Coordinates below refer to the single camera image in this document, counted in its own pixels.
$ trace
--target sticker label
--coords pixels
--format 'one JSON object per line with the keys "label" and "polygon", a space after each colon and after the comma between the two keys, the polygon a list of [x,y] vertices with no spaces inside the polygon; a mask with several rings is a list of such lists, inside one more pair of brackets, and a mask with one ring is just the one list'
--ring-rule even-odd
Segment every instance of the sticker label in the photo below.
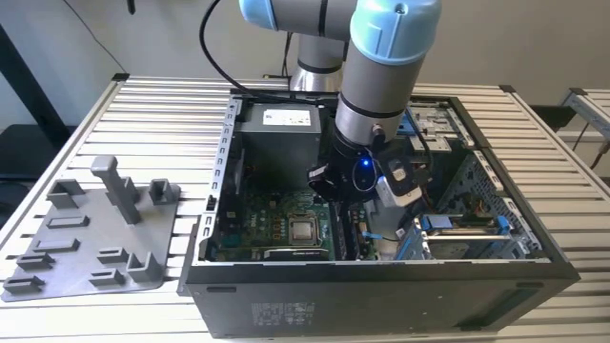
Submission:
{"label": "sticker label", "polygon": [[314,320],[314,302],[256,302],[252,319],[256,326],[308,326]]}
{"label": "sticker label", "polygon": [[311,126],[308,111],[268,109],[263,114],[263,125]]}

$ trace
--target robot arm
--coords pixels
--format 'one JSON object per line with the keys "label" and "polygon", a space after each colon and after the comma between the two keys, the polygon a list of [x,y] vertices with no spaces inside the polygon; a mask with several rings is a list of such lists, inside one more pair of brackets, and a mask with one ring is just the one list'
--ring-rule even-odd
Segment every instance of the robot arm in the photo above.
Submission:
{"label": "robot arm", "polygon": [[[335,118],[338,158],[330,166],[339,172],[330,174],[351,175],[355,181],[358,161],[370,155],[382,175],[375,172],[386,206],[411,203],[420,196],[414,193],[416,177],[404,144],[392,139],[434,43],[440,0],[240,0],[240,7],[246,20],[267,29],[348,39]],[[372,190],[354,188],[356,193]]]}

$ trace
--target metal rack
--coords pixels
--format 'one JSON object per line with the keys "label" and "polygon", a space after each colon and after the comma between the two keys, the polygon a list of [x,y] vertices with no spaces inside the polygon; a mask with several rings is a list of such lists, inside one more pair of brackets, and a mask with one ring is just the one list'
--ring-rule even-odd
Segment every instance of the metal rack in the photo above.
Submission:
{"label": "metal rack", "polygon": [[610,90],[571,88],[562,106],[570,106],[610,140]]}
{"label": "metal rack", "polygon": [[[284,89],[283,80],[243,81]],[[28,247],[48,210],[43,197],[57,178],[100,186],[88,173],[95,155],[112,154],[136,185],[167,177],[181,186],[179,218],[160,289],[124,294],[0,302],[0,337],[57,342],[211,342],[192,299],[175,293],[188,234],[206,207],[228,100],[214,79],[129,77],[113,81],[28,197],[0,230],[0,281]],[[496,86],[419,84],[416,94],[456,96],[482,129],[518,188],[581,272],[582,281],[496,335],[330,337],[292,342],[582,343],[610,342],[610,189],[535,116],[517,93]]]}

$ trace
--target silver metal tube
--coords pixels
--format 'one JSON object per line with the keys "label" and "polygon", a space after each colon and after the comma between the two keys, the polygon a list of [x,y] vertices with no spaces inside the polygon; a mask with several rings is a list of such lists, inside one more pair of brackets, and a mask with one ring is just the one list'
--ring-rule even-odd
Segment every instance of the silver metal tube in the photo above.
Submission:
{"label": "silver metal tube", "polygon": [[299,34],[299,64],[292,72],[292,91],[339,91],[344,42]]}
{"label": "silver metal tube", "polygon": [[376,63],[350,42],[335,119],[350,141],[370,145],[375,125],[383,128],[386,141],[394,139],[422,64],[423,58],[398,66]]}
{"label": "silver metal tube", "polygon": [[278,30],[350,40],[350,20],[358,0],[272,0]]}

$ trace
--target light blue joint cap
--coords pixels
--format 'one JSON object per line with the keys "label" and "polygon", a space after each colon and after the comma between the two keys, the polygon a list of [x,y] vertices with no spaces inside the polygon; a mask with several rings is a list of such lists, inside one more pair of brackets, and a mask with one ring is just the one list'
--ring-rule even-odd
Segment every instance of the light blue joint cap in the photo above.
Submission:
{"label": "light blue joint cap", "polygon": [[278,31],[271,0],[239,0],[239,8],[248,23]]}
{"label": "light blue joint cap", "polygon": [[440,0],[358,0],[351,40],[372,61],[410,64],[428,52],[440,18]]}

